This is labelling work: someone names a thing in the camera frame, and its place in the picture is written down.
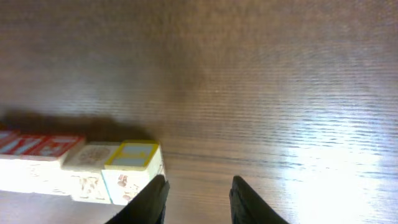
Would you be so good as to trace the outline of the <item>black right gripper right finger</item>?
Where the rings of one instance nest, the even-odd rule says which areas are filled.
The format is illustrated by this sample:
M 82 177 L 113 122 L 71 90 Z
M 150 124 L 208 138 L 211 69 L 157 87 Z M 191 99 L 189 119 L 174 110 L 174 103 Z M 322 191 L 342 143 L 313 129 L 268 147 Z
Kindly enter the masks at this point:
M 233 177 L 229 200 L 232 224 L 289 224 L 241 176 Z

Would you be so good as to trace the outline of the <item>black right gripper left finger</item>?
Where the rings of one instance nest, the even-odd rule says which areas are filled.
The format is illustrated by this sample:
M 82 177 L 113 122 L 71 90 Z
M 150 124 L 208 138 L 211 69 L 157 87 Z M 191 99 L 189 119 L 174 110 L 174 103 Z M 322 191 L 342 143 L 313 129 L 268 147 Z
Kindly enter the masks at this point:
M 155 176 L 120 212 L 106 224 L 164 224 L 170 184 Z

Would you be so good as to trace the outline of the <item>wooden block blue 5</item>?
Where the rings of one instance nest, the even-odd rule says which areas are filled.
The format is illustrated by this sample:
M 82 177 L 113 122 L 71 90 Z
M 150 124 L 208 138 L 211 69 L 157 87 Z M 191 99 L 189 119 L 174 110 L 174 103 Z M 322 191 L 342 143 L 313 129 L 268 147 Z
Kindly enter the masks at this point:
M 127 205 L 155 176 L 165 175 L 161 145 L 155 140 L 121 143 L 101 171 L 111 203 Z

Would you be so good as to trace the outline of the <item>wooden block letter M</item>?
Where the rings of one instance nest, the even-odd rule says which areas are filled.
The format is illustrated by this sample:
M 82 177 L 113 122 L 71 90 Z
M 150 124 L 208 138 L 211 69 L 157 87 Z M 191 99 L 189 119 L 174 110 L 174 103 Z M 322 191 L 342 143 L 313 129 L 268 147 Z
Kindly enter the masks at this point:
M 101 171 L 119 145 L 118 142 L 89 142 L 68 156 L 62 170 L 67 175 L 68 193 L 72 200 L 111 203 Z

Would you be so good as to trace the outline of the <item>wooden block green V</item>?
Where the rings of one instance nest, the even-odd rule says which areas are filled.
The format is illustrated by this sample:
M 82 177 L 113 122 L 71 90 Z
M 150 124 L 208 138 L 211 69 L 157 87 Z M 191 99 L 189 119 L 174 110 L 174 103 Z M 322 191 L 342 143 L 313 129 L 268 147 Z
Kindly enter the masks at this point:
M 30 191 L 36 194 L 68 195 L 68 176 L 63 163 L 86 143 L 83 136 L 49 136 L 24 158 L 27 163 Z

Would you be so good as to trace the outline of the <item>wooden block blue side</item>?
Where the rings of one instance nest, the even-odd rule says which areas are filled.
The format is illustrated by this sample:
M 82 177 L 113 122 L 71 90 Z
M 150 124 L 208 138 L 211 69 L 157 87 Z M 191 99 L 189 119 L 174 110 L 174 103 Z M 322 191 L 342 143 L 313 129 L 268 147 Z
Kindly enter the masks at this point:
M 29 153 L 46 141 L 45 136 L 18 135 L 1 144 L 1 190 L 32 193 L 33 184 L 28 165 Z

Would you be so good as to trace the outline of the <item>wooden block letter S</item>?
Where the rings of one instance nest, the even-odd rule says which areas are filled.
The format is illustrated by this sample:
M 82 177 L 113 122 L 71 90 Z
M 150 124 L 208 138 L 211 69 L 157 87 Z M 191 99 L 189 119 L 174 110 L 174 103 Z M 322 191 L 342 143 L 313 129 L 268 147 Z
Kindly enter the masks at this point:
M 11 141 L 15 140 L 19 135 L 18 131 L 1 130 L 0 131 L 0 147 L 9 144 Z

